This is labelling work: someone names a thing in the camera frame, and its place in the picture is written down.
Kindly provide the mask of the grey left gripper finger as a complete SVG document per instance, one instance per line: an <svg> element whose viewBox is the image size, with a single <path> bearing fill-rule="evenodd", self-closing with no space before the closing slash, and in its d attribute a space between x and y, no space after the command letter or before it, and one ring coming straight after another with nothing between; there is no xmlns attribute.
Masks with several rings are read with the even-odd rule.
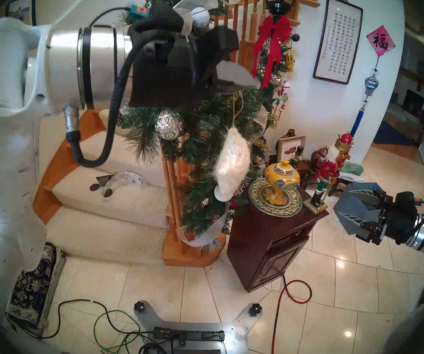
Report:
<svg viewBox="0 0 424 354"><path fill-rule="evenodd" d="M217 65L222 60L230 61L230 53L239 49L236 30L219 25L197 37L199 67Z"/></svg>
<svg viewBox="0 0 424 354"><path fill-rule="evenodd" d="M222 60L212 71L211 92L219 95L232 95L248 89L259 89L261 82L243 66L232 61Z"/></svg>

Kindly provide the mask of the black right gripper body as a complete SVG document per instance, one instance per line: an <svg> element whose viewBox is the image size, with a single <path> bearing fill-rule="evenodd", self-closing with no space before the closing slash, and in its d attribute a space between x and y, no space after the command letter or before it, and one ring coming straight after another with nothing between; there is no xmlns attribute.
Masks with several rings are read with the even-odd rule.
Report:
<svg viewBox="0 0 424 354"><path fill-rule="evenodd" d="M383 237L388 237L396 244L402 244L413 236L419 206L419 198L416 198L413 192L399 192L392 197L382 191L378 207L363 204L367 205L368 210L379 211L379 214L375 221L365 221L360 225L360 232L356 234L358 239L379 245Z"/></svg>

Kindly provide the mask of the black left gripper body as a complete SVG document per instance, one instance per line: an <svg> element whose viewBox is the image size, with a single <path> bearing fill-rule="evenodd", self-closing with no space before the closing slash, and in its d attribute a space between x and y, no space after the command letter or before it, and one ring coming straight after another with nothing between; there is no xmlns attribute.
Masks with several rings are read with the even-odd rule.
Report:
<svg viewBox="0 0 424 354"><path fill-rule="evenodd" d="M130 65L132 107L193 108L214 95L216 28L182 34L184 19L171 6L153 3L128 29L139 47Z"/></svg>

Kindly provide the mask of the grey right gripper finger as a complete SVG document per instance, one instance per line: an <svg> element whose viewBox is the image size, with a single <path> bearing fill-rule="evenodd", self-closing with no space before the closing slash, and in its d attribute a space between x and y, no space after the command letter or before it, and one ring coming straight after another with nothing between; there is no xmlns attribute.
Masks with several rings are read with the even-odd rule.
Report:
<svg viewBox="0 0 424 354"><path fill-rule="evenodd" d="M338 219L344 229L359 229L360 225L365 222L363 219L345 212L338 212Z"/></svg>
<svg viewBox="0 0 424 354"><path fill-rule="evenodd" d="M378 207L382 199L382 190L376 188L352 190L351 196L355 197L362 203Z"/></svg>

